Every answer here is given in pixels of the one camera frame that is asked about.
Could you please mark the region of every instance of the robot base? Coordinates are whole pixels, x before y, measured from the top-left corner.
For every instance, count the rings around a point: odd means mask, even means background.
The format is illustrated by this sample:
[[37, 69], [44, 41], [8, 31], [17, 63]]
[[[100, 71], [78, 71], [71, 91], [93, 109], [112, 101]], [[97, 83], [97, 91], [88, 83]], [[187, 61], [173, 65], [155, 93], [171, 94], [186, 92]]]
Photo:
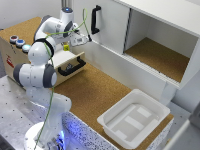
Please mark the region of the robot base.
[[[36, 145], [35, 137], [37, 136], [37, 133], [40, 132], [40, 129], [42, 128], [43, 124], [44, 122], [35, 124], [26, 132], [24, 138], [24, 150], [34, 150]], [[69, 142], [70, 138], [65, 138], [65, 144], [68, 145]], [[48, 145], [51, 148], [49, 148], [47, 144], [42, 145], [40, 142], [38, 142], [38, 145], [35, 150], [56, 150], [54, 146], [51, 146], [52, 145], [51, 142], [49, 142]]]

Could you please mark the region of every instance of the floor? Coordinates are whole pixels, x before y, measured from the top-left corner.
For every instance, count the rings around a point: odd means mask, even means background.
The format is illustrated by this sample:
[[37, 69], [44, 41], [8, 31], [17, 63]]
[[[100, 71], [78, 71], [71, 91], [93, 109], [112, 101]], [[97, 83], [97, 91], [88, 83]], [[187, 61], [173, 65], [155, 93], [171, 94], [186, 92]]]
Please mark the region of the floor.
[[6, 72], [5, 72], [3, 60], [2, 60], [2, 57], [1, 57], [1, 53], [0, 53], [0, 78], [2, 78], [5, 75], [6, 75]]

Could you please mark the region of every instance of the white wall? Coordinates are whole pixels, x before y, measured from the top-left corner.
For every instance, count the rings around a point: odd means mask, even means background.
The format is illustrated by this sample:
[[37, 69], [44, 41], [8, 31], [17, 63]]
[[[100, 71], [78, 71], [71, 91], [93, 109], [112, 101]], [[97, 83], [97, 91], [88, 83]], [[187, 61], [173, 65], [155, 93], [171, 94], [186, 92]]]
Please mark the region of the white wall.
[[59, 18], [61, 0], [0, 0], [0, 29], [34, 17]]
[[200, 102], [200, 71], [183, 89], [177, 91], [173, 102], [189, 112], [192, 112], [195, 109]]

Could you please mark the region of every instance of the yellow object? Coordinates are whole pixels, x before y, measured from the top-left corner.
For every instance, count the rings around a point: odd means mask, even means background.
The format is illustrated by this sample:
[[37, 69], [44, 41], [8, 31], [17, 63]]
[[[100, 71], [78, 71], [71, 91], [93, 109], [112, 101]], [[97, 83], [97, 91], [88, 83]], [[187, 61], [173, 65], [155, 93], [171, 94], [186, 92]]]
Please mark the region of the yellow object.
[[70, 50], [69, 45], [64, 45], [63, 47], [64, 47], [64, 51], [69, 51]]

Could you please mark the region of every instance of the black handle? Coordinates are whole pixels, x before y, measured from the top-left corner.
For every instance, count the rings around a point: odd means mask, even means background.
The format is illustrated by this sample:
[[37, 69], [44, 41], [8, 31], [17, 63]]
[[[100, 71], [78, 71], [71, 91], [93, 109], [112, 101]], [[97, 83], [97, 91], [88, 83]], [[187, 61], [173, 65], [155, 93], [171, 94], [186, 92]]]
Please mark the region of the black handle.
[[100, 30], [98, 28], [96, 28], [96, 12], [101, 10], [101, 7], [96, 5], [96, 8], [94, 8], [92, 10], [92, 25], [91, 25], [91, 30], [92, 30], [92, 34], [96, 34], [98, 33]]
[[77, 61], [79, 62], [79, 64], [77, 66], [74, 66], [73, 68], [67, 69], [67, 70], [62, 70], [61, 67], [58, 68], [58, 72], [62, 75], [62, 76], [68, 76], [70, 74], [72, 74], [73, 72], [75, 72], [76, 70], [82, 68], [83, 66], [85, 66], [86, 62], [84, 60], [82, 60], [79, 57], [77, 57]]

